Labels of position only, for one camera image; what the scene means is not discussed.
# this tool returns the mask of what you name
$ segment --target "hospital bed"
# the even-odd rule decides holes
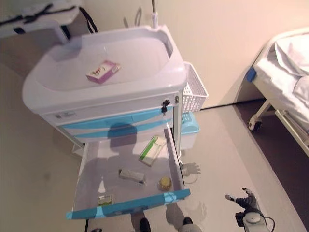
[[[266,98],[249,129],[257,131],[262,117],[275,114],[309,157],[309,27],[267,42],[246,79]]]

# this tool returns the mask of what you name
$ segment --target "small box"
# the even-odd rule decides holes
[[[166,144],[166,139],[155,135],[152,137],[148,145],[142,151],[139,161],[151,167],[156,157],[159,155],[160,151]]]
[[[105,60],[101,63],[95,70],[90,71],[86,74],[89,81],[96,82],[98,84],[102,84],[112,75],[120,70],[120,64],[111,62],[109,60]]]

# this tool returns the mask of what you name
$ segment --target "black shoe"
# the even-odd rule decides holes
[[[193,221],[191,220],[191,218],[185,217],[184,220],[183,220],[183,224],[184,225],[186,225],[186,224],[193,224]]]
[[[149,221],[145,217],[140,220],[140,231],[151,231]]]

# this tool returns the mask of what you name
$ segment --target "wall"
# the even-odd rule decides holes
[[[17,12],[29,2],[7,1]],[[261,46],[274,35],[309,25],[308,0],[156,0],[159,23],[167,24],[184,60],[192,62],[209,98],[204,107],[260,98],[244,74]],[[150,0],[86,0],[99,31],[151,24]]]

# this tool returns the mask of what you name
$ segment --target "white plastic tray top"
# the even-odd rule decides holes
[[[105,60],[121,69],[106,82],[86,74]],[[175,93],[186,85],[182,57],[166,26],[83,35],[48,51],[25,80],[23,100],[45,114]]]

